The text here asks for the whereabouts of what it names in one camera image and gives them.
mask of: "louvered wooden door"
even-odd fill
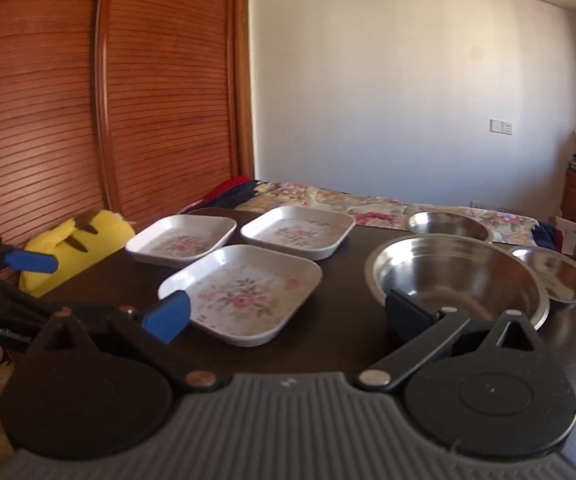
[[[0,235],[103,205],[92,113],[97,0],[0,0]]]
[[[111,203],[141,228],[235,175],[233,0],[100,0],[97,104]]]

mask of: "tabletop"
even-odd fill
[[[237,231],[229,244],[244,243],[239,229],[258,216],[219,208],[195,214],[234,218]],[[408,234],[356,226],[333,256],[318,262],[324,278],[309,300],[279,335],[263,346],[234,347],[192,326],[173,344],[197,366],[226,374],[338,370],[356,374],[401,344],[388,328],[383,307],[370,294],[363,267],[376,247]],[[44,299],[133,305],[147,310],[157,302],[161,282],[174,272],[175,269],[135,262],[121,250],[55,288]],[[552,309],[539,333],[576,391],[576,306]],[[576,464],[576,425],[563,455]]]

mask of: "yellow plush toy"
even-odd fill
[[[123,249],[134,236],[132,226],[111,211],[87,211],[30,240],[27,251],[53,254],[59,268],[52,274],[22,272],[19,288],[39,298],[82,270]]]

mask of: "white tray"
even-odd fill
[[[221,216],[168,216],[128,240],[126,250],[138,262],[178,269],[222,247],[236,228]]]
[[[254,245],[323,260],[337,250],[355,223],[346,213],[286,205],[248,222],[241,235]]]
[[[308,260],[247,245],[214,251],[159,286],[159,299],[175,290],[190,296],[190,321],[235,346],[274,338],[321,282]]]

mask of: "large metal bowl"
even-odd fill
[[[576,262],[544,247],[517,247],[512,256],[528,264],[541,280],[549,297],[559,303],[576,304]]]
[[[418,235],[460,235],[492,241],[492,231],[473,218],[444,211],[421,211],[408,217],[407,228]]]
[[[546,320],[548,293],[535,272],[491,244],[455,235],[386,242],[365,265],[370,291],[381,304],[397,288],[430,312],[455,306],[478,319],[522,311],[535,328]]]

